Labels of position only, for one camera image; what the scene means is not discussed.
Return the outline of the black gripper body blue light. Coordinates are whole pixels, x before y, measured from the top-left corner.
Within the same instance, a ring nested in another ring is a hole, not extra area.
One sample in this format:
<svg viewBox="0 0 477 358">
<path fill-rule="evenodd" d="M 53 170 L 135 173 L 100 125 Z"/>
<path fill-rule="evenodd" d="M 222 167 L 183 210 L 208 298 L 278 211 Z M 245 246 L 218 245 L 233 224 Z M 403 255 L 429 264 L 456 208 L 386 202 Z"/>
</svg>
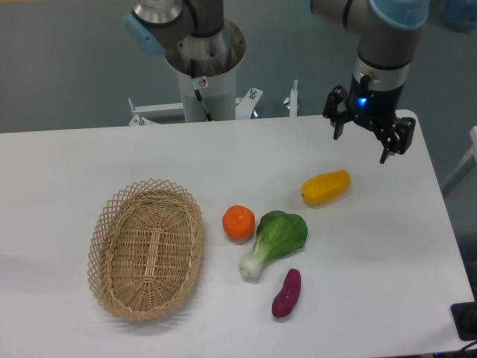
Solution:
<svg viewBox="0 0 477 358">
<path fill-rule="evenodd" d="M 387 91 L 362 89 L 361 84 L 352 78 L 346 100 L 347 118 L 372 132 L 388 130 L 394 123 L 403 87 Z"/>
</svg>

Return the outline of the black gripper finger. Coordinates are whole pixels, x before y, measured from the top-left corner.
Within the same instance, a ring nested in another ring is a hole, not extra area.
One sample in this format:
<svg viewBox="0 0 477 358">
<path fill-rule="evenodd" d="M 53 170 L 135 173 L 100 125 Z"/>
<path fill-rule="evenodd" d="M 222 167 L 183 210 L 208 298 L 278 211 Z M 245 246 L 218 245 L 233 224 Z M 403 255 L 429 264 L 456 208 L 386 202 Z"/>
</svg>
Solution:
<svg viewBox="0 0 477 358">
<path fill-rule="evenodd" d="M 353 120 L 348 110 L 348 92 L 343 86 L 337 85 L 328 94 L 323 109 L 323 116 L 330 121 L 334 128 L 333 139 L 338 140 L 344 131 L 344 126 Z"/>
<path fill-rule="evenodd" d="M 416 119 L 411 117 L 393 117 L 383 128 L 378 129 L 376 138 L 383 146 L 379 159 L 381 164 L 395 154 L 404 154 L 412 144 Z"/>
</svg>

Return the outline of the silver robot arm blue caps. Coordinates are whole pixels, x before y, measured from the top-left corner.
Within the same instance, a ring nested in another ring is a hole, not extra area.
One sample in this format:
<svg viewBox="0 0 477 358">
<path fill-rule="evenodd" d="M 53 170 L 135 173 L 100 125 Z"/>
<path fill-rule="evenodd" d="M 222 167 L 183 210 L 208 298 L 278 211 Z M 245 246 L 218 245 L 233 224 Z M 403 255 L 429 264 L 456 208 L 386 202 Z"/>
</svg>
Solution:
<svg viewBox="0 0 477 358">
<path fill-rule="evenodd" d="M 339 138 L 353 122 L 374 133 L 383 160 L 405 153 L 415 120 L 398 117 L 396 110 L 429 3 L 305 1 L 303 6 L 359 38 L 350 87 L 336 86 L 323 108 L 333 136 Z M 124 26 L 141 50 L 164 57 L 177 71 L 187 122 L 236 118 L 235 88 L 220 82 L 242 61 L 246 42 L 224 17 L 222 1 L 134 1 Z"/>
</svg>

